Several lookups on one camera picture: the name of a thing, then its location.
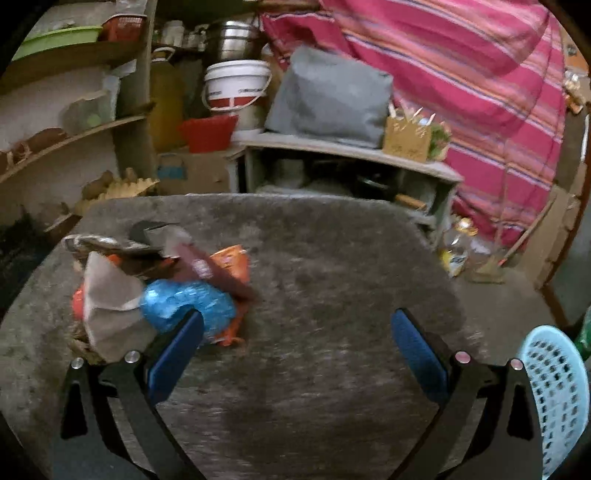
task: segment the plastic bottle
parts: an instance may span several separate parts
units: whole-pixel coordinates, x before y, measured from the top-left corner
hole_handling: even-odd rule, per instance
[[[161,47],[152,54],[150,99],[155,106],[148,119],[156,152],[167,152],[185,143],[178,130],[183,123],[184,83],[180,72],[168,62],[173,53],[174,48]]]
[[[440,258],[450,277],[457,277],[464,269],[470,254],[472,237],[477,232],[472,220],[463,218],[443,234]]]
[[[574,340],[574,345],[581,354],[583,362],[591,356],[591,307],[587,309],[581,331]]]

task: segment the metal screw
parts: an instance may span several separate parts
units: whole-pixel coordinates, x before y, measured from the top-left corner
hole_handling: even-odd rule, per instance
[[[134,364],[139,360],[139,352],[132,350],[125,354],[125,361],[129,364]]]
[[[512,358],[510,364],[513,370],[523,370],[523,362],[518,358]]]
[[[472,358],[470,357],[470,355],[467,352],[462,352],[462,351],[456,353],[455,358],[461,364],[469,364],[470,360],[472,360]]]
[[[70,365],[73,369],[78,370],[79,368],[82,368],[82,365],[84,365],[84,359],[82,357],[77,357],[71,361]]]

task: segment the striped fabric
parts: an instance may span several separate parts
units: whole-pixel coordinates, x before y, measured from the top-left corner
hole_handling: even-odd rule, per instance
[[[423,106],[452,128],[446,162],[466,179],[456,211],[489,237],[502,219],[503,243],[514,243],[545,205],[562,143],[557,20],[537,0],[322,4],[262,16],[282,66],[306,43],[392,74],[397,103]]]

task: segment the red bucket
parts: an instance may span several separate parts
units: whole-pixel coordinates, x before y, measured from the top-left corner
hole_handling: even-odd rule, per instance
[[[237,115],[216,115],[189,119],[180,124],[178,129],[189,144],[191,153],[215,152],[230,146],[236,122]]]

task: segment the white wall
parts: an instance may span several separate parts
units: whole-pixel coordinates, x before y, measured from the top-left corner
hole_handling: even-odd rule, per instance
[[[61,127],[60,111],[88,92],[102,88],[103,69],[91,67],[48,77],[0,96],[0,150],[51,127]],[[20,215],[19,205],[36,215],[43,202],[80,199],[82,186],[105,170],[117,174],[111,132],[97,134],[24,168],[0,183],[0,224]]]

